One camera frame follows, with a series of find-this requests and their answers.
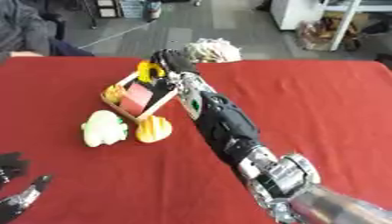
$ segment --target wooden basket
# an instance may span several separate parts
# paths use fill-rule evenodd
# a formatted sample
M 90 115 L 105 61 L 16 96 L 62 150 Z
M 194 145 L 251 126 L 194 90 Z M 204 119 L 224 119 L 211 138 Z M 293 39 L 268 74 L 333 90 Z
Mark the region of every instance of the wooden basket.
M 116 85 L 125 86 L 128 83 L 134 81 L 137 78 L 137 72 L 132 73 L 130 76 L 126 77 L 123 80 L 120 80 L 116 83 Z M 129 118 L 130 120 L 134 121 L 135 123 L 140 123 L 142 120 L 146 119 L 148 116 L 152 116 L 160 107 L 162 107 L 165 103 L 171 100 L 174 96 L 177 95 L 177 89 L 168 92 L 164 97 L 160 98 L 156 101 L 153 105 L 149 106 L 141 115 L 133 116 L 124 109 L 120 108 L 118 105 L 114 104 L 113 102 L 106 99 L 104 93 L 101 93 L 102 100 L 108 104 L 112 109 L 120 113 L 121 115 Z

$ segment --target dark sleeve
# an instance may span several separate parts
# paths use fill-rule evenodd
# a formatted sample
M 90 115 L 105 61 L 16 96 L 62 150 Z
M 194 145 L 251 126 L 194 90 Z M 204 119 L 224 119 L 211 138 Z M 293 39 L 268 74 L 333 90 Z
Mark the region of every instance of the dark sleeve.
M 10 57 L 9 52 L 0 52 L 0 65 L 5 62 Z
M 18 0 L 8 1 L 12 1 L 15 5 L 14 15 L 24 32 L 25 50 L 45 56 L 49 55 L 49 37 L 45 21 L 32 7 L 24 5 Z

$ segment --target white plush toy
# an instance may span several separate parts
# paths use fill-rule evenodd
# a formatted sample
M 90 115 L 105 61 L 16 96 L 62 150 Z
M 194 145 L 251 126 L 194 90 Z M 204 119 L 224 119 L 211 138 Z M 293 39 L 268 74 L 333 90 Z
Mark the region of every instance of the white plush toy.
M 101 144 L 114 144 L 125 140 L 128 126 L 115 113 L 107 110 L 94 112 L 88 121 L 81 125 L 84 130 L 84 142 L 90 147 Z

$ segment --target red tablecloth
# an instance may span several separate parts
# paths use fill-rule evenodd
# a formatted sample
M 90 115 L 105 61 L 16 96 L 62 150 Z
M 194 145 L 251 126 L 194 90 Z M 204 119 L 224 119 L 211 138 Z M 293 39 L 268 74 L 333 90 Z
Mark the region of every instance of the red tablecloth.
M 138 59 L 11 59 L 0 67 L 1 152 L 22 151 L 29 174 L 4 196 L 51 173 L 15 223 L 273 223 L 203 142 L 176 101 L 159 143 L 88 148 L 81 124 L 108 109 L 99 93 Z M 392 208 L 392 75 L 374 62 L 270 60 L 199 70 L 261 129 L 278 155 L 300 152 L 333 190 Z

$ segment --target robotic hand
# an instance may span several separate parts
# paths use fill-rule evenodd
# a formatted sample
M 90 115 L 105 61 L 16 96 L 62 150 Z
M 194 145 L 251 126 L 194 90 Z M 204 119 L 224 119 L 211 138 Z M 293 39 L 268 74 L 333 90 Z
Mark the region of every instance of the robotic hand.
M 166 71 L 199 133 L 276 222 L 392 224 L 391 212 L 321 186 L 319 173 L 302 155 L 278 159 L 243 111 L 206 84 L 179 52 L 156 52 L 151 62 Z

